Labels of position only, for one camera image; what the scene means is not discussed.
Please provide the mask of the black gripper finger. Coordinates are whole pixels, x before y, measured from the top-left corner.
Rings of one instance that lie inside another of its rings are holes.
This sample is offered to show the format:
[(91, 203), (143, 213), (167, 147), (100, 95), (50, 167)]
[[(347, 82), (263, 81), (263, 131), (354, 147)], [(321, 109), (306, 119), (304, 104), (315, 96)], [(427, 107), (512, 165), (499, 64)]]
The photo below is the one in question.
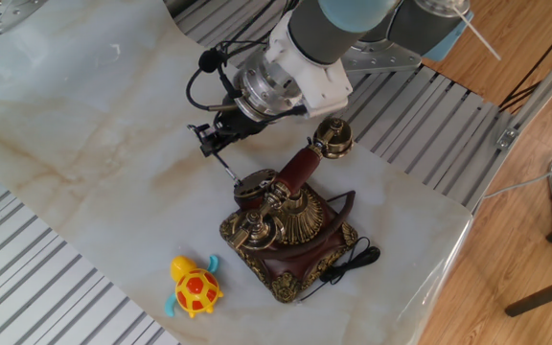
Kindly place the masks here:
[(187, 129), (197, 137), (201, 145), (214, 145), (219, 140), (219, 133), (209, 124), (187, 125)]
[(200, 139), (200, 150), (205, 157), (216, 155), (230, 144), (239, 140), (237, 135), (212, 133)]

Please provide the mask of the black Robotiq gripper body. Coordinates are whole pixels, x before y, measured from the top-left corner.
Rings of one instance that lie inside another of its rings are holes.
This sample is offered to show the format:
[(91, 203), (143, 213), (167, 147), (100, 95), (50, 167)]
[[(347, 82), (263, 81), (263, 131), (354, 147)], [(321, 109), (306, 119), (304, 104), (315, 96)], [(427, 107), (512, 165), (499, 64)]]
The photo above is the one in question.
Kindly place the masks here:
[(236, 107), (234, 110), (220, 111), (213, 120), (213, 127), (220, 136), (242, 140), (263, 131), (266, 124), (255, 122)]

